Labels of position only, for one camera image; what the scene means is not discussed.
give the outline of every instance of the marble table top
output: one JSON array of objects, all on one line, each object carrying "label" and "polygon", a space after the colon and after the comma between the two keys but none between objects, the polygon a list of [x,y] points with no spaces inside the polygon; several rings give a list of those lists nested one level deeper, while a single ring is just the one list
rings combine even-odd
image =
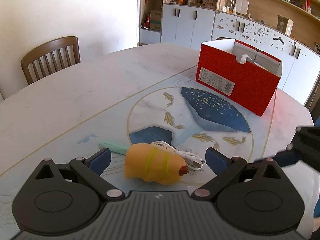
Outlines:
[{"label": "marble table top", "polygon": [[[195,82],[198,57],[199,51],[170,43],[127,49],[59,71],[0,103],[0,239],[10,239],[19,231],[12,201],[45,157],[56,163],[89,157],[101,141],[129,146],[148,140],[151,129],[179,150],[190,150],[203,159],[208,147],[216,147],[228,157],[252,162],[284,149],[295,127],[313,125],[308,110],[281,90],[259,117]],[[195,115],[204,107],[223,124],[197,121]],[[125,193],[192,192],[215,176],[204,165],[184,175],[180,183],[164,186],[125,179],[123,166],[124,156],[113,153],[101,176]],[[319,175],[301,162],[284,172],[304,200],[298,232],[309,237]]]}]

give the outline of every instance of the white wall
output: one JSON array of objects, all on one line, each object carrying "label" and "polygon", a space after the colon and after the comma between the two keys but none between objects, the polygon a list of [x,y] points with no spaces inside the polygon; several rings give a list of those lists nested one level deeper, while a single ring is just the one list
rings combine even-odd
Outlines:
[{"label": "white wall", "polygon": [[27,86],[20,60],[56,38],[79,38],[81,61],[137,45],[137,0],[0,0],[0,93]]}]

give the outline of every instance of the box label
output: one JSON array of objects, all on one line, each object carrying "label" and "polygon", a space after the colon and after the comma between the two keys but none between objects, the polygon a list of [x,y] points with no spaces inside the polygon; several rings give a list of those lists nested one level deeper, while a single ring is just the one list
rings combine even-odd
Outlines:
[{"label": "box label", "polygon": [[206,83],[207,85],[218,89],[228,96],[231,95],[233,87],[235,86],[232,81],[219,76],[218,74],[213,73],[212,71],[207,70],[203,67],[200,70],[199,80]]}]

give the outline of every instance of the cabinet handle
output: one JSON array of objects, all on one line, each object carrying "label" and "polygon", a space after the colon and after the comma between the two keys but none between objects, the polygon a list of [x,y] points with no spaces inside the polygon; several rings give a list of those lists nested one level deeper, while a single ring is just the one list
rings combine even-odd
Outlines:
[{"label": "cabinet handle", "polygon": [[301,49],[298,49],[299,51],[298,51],[298,53],[297,53],[297,56],[295,57],[296,59],[298,59],[299,58],[299,55],[300,55],[300,51],[301,51]]},{"label": "cabinet handle", "polygon": [[294,54],[296,53],[296,49],[297,49],[297,47],[296,47],[296,46],[294,46],[294,45],[293,45],[293,47],[294,47],[294,51],[293,51],[292,56],[294,56]]}]

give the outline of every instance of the wooden chair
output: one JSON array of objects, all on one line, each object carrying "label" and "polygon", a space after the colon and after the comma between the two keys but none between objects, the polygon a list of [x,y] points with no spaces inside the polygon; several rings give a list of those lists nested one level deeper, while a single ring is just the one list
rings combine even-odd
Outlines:
[{"label": "wooden chair", "polygon": [[[60,49],[64,49],[65,57],[67,59],[67,67],[71,66],[71,60],[68,52],[68,46],[72,46],[73,55],[74,55],[74,62],[75,64],[80,63],[80,53],[79,53],[79,45],[78,45],[78,38],[75,36],[69,36],[69,37],[63,37],[59,39],[55,39],[53,41],[49,41],[45,44],[40,45],[39,47],[33,49],[28,54],[26,54],[23,59],[21,60],[21,67],[24,72],[24,75],[27,79],[28,84],[32,84],[34,79],[32,76],[36,78],[36,80],[39,80],[41,78],[44,78],[47,75],[52,74],[52,70],[54,72],[57,72],[61,69],[66,68],[64,64],[63,57],[61,55]],[[57,64],[57,61],[55,59],[54,52],[56,52],[56,55],[58,55],[59,62]],[[51,56],[51,65],[53,65],[54,69],[51,68],[47,54],[50,54]],[[45,71],[43,67],[43,58],[45,65],[47,67],[47,71]],[[31,75],[29,65],[32,64],[32,67],[34,71],[34,75]]]}]

